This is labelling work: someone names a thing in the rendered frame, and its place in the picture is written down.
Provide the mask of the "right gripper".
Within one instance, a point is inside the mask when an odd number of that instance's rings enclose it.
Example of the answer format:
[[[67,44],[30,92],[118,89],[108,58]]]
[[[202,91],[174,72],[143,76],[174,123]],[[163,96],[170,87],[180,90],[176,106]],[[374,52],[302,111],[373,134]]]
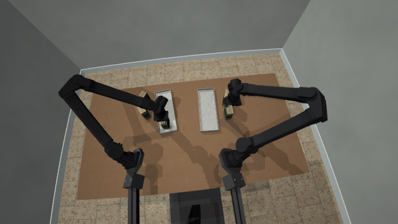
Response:
[[[231,98],[231,96],[230,96],[229,100],[228,100],[228,96],[226,96],[224,98],[224,104],[225,104],[226,108],[228,107],[228,105],[232,105],[232,106],[240,106],[240,105],[242,105],[240,97],[239,97],[239,99],[234,100],[234,99]]]

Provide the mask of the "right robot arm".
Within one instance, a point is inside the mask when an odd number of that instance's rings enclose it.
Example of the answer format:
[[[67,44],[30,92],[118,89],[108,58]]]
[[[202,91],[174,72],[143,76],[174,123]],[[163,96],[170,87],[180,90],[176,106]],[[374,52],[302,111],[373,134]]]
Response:
[[[316,87],[278,87],[262,86],[248,83],[241,83],[239,79],[232,79],[228,84],[228,100],[239,99],[243,96],[261,96],[276,99],[284,99],[307,103],[307,108],[302,113],[260,133],[248,138],[238,138],[236,150],[223,152],[226,166],[229,168],[240,168],[242,162],[250,154],[257,153],[258,149],[264,145],[290,135],[310,125],[327,121],[327,108],[324,95]]]

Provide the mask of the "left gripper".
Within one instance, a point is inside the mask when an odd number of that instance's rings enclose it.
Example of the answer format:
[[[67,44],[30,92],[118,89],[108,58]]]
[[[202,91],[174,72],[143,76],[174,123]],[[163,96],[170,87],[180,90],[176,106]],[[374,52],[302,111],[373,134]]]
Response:
[[[167,121],[167,120],[168,120],[168,111],[166,111],[166,115],[164,114],[164,112],[161,116],[156,116],[154,114],[154,121],[156,121],[156,122]]]

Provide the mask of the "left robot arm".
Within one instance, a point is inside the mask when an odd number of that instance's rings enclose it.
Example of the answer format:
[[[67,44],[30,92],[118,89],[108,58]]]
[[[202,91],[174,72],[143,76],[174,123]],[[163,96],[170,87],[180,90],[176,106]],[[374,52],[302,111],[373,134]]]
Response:
[[[76,92],[74,92],[79,89],[132,104],[142,109],[152,110],[156,116],[161,116],[163,112],[166,115],[164,107],[166,106],[168,99],[164,96],[158,96],[157,99],[153,101],[148,98],[136,96],[128,92],[98,83],[92,79],[85,78],[80,74],[72,76],[58,92],[61,98],[64,99],[64,101],[74,111],[77,117],[104,147],[105,153],[110,158],[122,164],[122,166],[125,167],[124,169],[128,170],[136,167],[140,152],[136,151],[133,153],[128,151],[127,153],[124,151],[121,143],[113,142],[114,140],[111,138],[111,136],[107,134],[104,128],[78,97]]]

